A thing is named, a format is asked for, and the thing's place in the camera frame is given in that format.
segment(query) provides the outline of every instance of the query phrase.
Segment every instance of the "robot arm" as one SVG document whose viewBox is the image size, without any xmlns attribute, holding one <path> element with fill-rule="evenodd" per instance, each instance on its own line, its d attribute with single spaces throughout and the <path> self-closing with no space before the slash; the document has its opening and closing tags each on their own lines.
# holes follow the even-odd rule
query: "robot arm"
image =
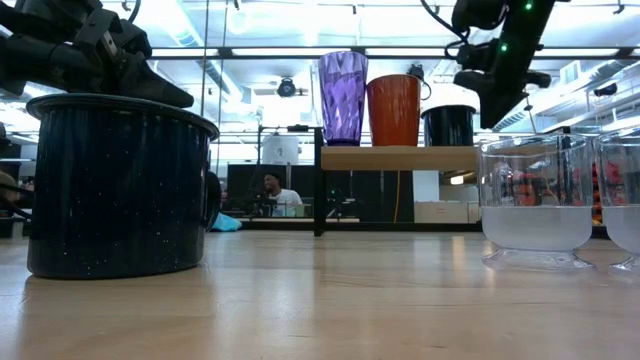
<svg viewBox="0 0 640 360">
<path fill-rule="evenodd" d="M 456 61 L 463 71 L 454 83 L 473 90 L 480 98 L 481 127 L 493 128 L 514 106 L 528 96 L 527 84 L 549 87 L 551 77 L 530 71 L 534 53 L 542 49 L 540 38 L 555 0 L 458 0 L 452 30 L 467 33 L 471 27 L 495 29 L 504 22 L 499 39 L 473 45 L 466 38 Z"/>
<path fill-rule="evenodd" d="M 104 93 L 190 107 L 193 97 L 147 64 L 147 34 L 98 0 L 0 2 L 0 87 L 21 95 L 27 81 L 69 92 Z"/>
</svg>

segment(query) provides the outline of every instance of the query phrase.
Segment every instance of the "orange cup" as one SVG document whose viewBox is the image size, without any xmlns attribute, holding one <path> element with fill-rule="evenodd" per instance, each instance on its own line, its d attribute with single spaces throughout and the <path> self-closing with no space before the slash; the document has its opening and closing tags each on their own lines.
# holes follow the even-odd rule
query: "orange cup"
<svg viewBox="0 0 640 360">
<path fill-rule="evenodd" d="M 418 146 L 420 80 L 411 75 L 379 77 L 367 85 L 373 146 Z"/>
</svg>

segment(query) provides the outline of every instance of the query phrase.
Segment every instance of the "glass container with water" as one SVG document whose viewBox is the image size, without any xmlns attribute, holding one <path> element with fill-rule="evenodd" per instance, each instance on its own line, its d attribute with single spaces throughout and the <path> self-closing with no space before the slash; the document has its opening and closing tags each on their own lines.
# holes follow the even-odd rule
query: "glass container with water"
<svg viewBox="0 0 640 360">
<path fill-rule="evenodd" d="M 485 235 L 499 249 L 483 258 L 495 269 L 593 268 L 573 250 L 591 236 L 591 147 L 575 135 L 512 138 L 479 149 L 478 182 Z"/>
<path fill-rule="evenodd" d="M 607 233 L 633 254 L 611 270 L 640 275 L 640 127 L 601 135 L 594 146 Z"/>
</svg>

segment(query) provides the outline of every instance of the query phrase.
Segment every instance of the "dark blue speckled pot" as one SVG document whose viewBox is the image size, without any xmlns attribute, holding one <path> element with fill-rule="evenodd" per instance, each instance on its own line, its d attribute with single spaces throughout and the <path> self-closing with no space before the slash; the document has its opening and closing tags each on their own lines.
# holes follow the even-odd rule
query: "dark blue speckled pot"
<svg viewBox="0 0 640 360">
<path fill-rule="evenodd" d="M 218 214 L 211 122 L 151 101 L 34 99 L 42 121 L 29 270 L 59 279 L 153 275 L 197 265 Z"/>
</svg>

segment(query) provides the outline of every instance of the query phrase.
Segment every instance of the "desk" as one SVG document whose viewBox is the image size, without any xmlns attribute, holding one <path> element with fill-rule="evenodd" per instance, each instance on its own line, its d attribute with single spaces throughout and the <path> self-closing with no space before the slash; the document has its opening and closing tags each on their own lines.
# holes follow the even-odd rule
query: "desk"
<svg viewBox="0 0 640 360">
<path fill-rule="evenodd" d="M 638 358 L 637 281 L 494 272 L 489 251 L 477 233 L 244 231 L 207 235 L 192 270 L 87 282 L 30 278 L 26 242 L 0 241 L 2 359 Z"/>
<path fill-rule="evenodd" d="M 292 222 L 292 223 L 313 223 L 312 218 L 236 218 L 240 222 Z M 343 218 L 343 219 L 327 219 L 328 223 L 347 223 L 347 224 L 357 224 L 360 222 L 360 219 L 357 218 Z"/>
</svg>

